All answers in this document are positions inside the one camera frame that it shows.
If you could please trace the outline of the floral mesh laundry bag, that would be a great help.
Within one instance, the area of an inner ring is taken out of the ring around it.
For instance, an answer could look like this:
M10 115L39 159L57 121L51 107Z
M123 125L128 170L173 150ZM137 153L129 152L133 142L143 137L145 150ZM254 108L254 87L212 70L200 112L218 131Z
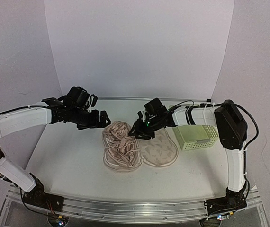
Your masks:
M155 138L151 140L137 139L137 141L140 146L142 164L167 167L178 158L178 148L165 129L157 131Z

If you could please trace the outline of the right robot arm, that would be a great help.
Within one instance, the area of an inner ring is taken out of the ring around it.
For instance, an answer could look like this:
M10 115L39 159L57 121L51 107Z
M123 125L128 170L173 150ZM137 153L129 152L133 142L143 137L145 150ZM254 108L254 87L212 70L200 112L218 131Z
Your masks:
M215 104L210 101L185 106L185 101L167 108L158 98L151 100L139 111L129 135L150 140L162 128L185 125L214 126L217 128L228 163L228 185L225 196L208 199L204 205L207 215L223 216L244 209L250 192L246 171L247 147L259 136L253 116L232 100Z

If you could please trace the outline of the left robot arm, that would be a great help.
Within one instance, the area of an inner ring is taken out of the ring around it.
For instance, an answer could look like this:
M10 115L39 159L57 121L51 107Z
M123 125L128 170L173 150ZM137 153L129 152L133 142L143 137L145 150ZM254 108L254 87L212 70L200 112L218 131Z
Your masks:
M111 120L105 110L94 109L97 100L87 90L72 87L60 98L0 112L0 179L19 188L25 205L60 211L64 201L62 196L47 193L38 177L25 170L35 147L30 130L61 122L73 123L78 130L105 128Z

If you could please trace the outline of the pink bra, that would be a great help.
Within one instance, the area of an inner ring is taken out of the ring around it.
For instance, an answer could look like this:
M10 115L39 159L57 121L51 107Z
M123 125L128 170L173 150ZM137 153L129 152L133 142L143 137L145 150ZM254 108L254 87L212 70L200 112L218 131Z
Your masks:
M131 172L142 164L139 143L128 135L130 130L128 123L115 121L102 132L103 162L114 171Z

